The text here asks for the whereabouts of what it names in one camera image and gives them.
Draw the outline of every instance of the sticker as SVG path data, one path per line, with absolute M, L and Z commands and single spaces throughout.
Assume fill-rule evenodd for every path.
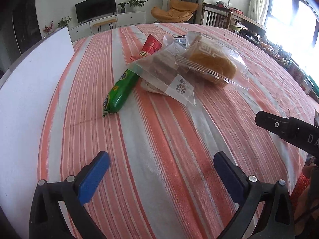
M 107 106 L 108 106 L 108 103 L 109 103 L 109 99 L 108 99 L 108 96 L 106 96 L 105 100 L 104 100 L 104 103 L 103 103 L 103 106 L 104 106 L 104 110 L 107 111 Z
M 119 79 L 119 81 L 125 79 L 126 77 L 127 77 L 127 70 L 124 72 L 124 74 L 122 74 L 122 76 Z
M 187 82 L 178 74 L 171 82 L 170 86 L 166 89 L 165 93 L 180 103 L 186 105 L 190 96 L 194 96 L 194 88 L 189 82 Z
M 146 56 L 147 56 L 147 52 L 141 51 L 139 55 L 140 55 L 141 57 L 146 57 Z

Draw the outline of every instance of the striped tablecloth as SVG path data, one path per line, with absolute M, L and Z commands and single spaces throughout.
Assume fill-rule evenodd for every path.
M 147 36 L 162 41 L 165 34 L 190 30 L 236 47 L 249 69 L 250 91 L 206 86 L 193 109 L 138 84 L 118 114 L 102 118 L 106 95 Z M 227 30 L 192 24 L 118 28 L 74 47 L 46 115 L 38 178 L 64 180 L 100 150 L 107 151 L 111 167 L 85 206 L 107 238 L 216 238 L 238 207 L 214 170 L 218 151 L 262 182 L 284 179 L 292 192 L 306 154 L 257 127 L 255 114 L 264 110 L 313 123 L 314 108 L 292 77 L 259 48 Z

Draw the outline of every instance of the snack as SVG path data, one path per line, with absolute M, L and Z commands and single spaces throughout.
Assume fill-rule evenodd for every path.
M 161 47 L 162 44 L 152 35 L 149 35 L 140 53 L 130 57 L 130 59 L 137 60 L 139 58 L 144 58 L 154 54 L 157 50 L 161 49 Z M 139 76 L 131 70 L 128 69 L 125 71 L 104 100 L 103 117 L 108 113 L 115 114 L 119 112 L 132 89 L 135 87 L 138 78 Z
M 196 105 L 194 87 L 188 82 L 186 71 L 175 63 L 176 56 L 184 51 L 181 45 L 173 42 L 157 53 L 131 63 L 129 69 L 147 82 L 146 90 L 165 93 L 183 105 Z
M 214 47 L 214 44 L 209 38 L 198 36 L 190 49 L 190 61 L 204 68 L 213 70 L 230 80 L 235 77 L 237 73 L 236 65 L 220 49 Z M 205 74 L 203 77 L 215 84 L 221 86 L 227 85 L 226 82 L 216 79 L 209 74 Z
M 143 57 L 147 57 L 148 55 L 154 54 L 156 51 L 162 48 L 162 44 L 154 38 L 151 34 L 148 35 L 147 40 L 144 43 L 142 50 L 138 55 L 131 56 L 130 59 L 135 61 Z
M 249 90 L 248 68 L 231 44 L 216 36 L 190 31 L 186 45 L 186 51 L 176 56 L 178 69 L 195 72 L 226 90 Z
M 103 117 L 106 114 L 115 114 L 119 112 L 136 85 L 139 76 L 130 70 L 126 70 L 121 78 L 116 82 L 111 91 L 106 96 L 103 103 Z

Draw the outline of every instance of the screw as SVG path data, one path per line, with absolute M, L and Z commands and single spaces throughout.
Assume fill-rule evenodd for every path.
M 282 180 L 282 179 L 280 179 L 280 180 L 278 181 L 278 183 L 279 183 L 281 186 L 285 186 L 285 185 L 286 185 L 286 182 L 285 182 L 284 180 Z
M 66 178 L 67 182 L 73 182 L 75 180 L 75 177 L 73 175 L 70 175 Z
M 38 185 L 42 186 L 45 183 L 45 180 L 39 180 Z
M 256 181 L 257 181 L 256 176 L 253 176 L 253 175 L 249 176 L 248 179 L 249 179 L 251 182 L 256 182 Z

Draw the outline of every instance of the television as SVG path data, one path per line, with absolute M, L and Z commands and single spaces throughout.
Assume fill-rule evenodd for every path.
M 86 0 L 75 5 L 78 22 L 101 15 L 116 13 L 115 0 Z

